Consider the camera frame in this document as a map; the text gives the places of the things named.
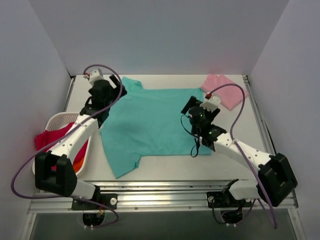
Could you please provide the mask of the teal t shirt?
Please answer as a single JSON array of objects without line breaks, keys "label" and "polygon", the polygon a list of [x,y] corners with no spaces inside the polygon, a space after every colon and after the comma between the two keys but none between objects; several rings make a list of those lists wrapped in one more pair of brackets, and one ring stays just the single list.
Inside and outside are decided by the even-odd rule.
[{"label": "teal t shirt", "polygon": [[200,88],[145,89],[140,81],[122,78],[127,93],[110,108],[100,129],[103,150],[115,178],[140,164],[145,156],[186,156],[193,138],[184,130],[181,110],[191,96],[202,101]]}]

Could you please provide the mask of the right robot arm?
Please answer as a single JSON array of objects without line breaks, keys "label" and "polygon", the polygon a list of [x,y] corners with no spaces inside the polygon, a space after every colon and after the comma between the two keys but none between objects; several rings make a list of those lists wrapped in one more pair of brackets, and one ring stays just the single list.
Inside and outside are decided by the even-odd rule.
[{"label": "right robot arm", "polygon": [[205,146],[225,155],[254,175],[253,180],[232,180],[223,189],[223,203],[232,207],[240,200],[260,199],[273,207],[279,206],[298,185],[287,157],[260,151],[214,125],[213,120],[220,113],[219,104],[217,96],[209,95],[204,101],[191,96],[181,113],[189,119],[188,133],[194,137],[197,148]]}]

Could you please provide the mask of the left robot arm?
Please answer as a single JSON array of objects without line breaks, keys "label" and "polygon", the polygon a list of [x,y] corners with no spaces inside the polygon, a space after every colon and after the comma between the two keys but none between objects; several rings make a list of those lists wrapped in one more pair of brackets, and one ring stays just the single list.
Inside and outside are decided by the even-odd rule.
[{"label": "left robot arm", "polygon": [[34,158],[35,187],[62,197],[83,199],[90,210],[100,206],[100,188],[78,179],[74,160],[89,138],[103,125],[111,106],[127,94],[117,74],[104,79],[100,73],[88,78],[89,98],[67,133]]}]

